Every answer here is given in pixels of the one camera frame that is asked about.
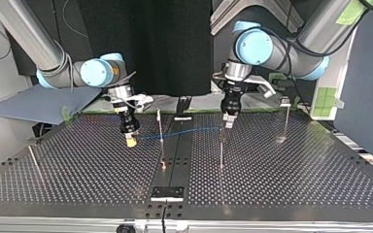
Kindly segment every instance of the blue joint cap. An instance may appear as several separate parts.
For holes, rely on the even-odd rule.
[[[90,86],[103,87],[114,78],[111,65],[102,59],[90,59],[81,67],[81,77]]]
[[[101,58],[102,60],[118,60],[118,61],[125,63],[120,53],[108,53],[108,54],[102,55],[99,58]]]
[[[38,78],[38,81],[39,81],[39,84],[41,86],[43,86],[44,88],[52,88],[52,89],[56,89],[55,87],[51,86],[44,78],[44,76],[42,75],[42,73],[37,70],[36,71],[36,78]]]
[[[255,26],[261,26],[261,24],[257,22],[237,21],[235,22],[234,29],[232,30],[232,32],[246,30],[250,27]]]
[[[313,72],[311,72],[310,74],[306,76],[298,77],[298,79],[308,80],[308,81],[317,80],[319,77],[323,75],[323,73],[325,73],[325,69],[326,67],[328,67],[328,65],[329,65],[329,56],[325,56],[322,59],[321,64]]]
[[[235,45],[238,58],[250,65],[264,63],[272,55],[274,49],[271,37],[259,29],[245,32],[237,39]]]

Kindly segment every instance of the gray panel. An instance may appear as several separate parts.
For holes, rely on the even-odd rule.
[[[335,126],[373,154],[373,12],[356,33]]]
[[[0,117],[25,119],[50,124],[60,124],[64,112],[73,116],[88,105],[101,88],[85,86],[51,89],[37,84],[0,102]]]

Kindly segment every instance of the end effector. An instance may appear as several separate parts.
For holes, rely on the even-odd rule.
[[[225,127],[232,128],[235,118],[241,113],[241,97],[248,91],[250,84],[257,84],[257,90],[263,94],[265,98],[269,98],[276,94],[272,85],[263,77],[251,74],[253,65],[261,64],[268,56],[262,52],[254,52],[252,44],[249,40],[243,40],[242,32],[247,28],[254,26],[252,23],[237,22],[232,32],[232,44],[228,56],[228,62],[225,64],[220,77],[215,79],[224,80],[223,89],[225,97],[220,103],[220,109],[223,112],[223,120],[226,121]],[[262,40],[262,47],[272,47],[272,42],[269,37]]]

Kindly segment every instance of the small yellow object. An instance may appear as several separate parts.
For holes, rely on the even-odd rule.
[[[126,146],[129,148],[133,148],[136,146],[136,139],[135,138],[128,138],[126,139]]]

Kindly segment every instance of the silver tube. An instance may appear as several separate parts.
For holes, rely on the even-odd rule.
[[[330,51],[352,27],[336,22],[350,2],[351,0],[322,1],[299,34],[298,41],[314,52]]]
[[[61,49],[23,0],[0,0],[0,20],[39,69],[61,64]]]

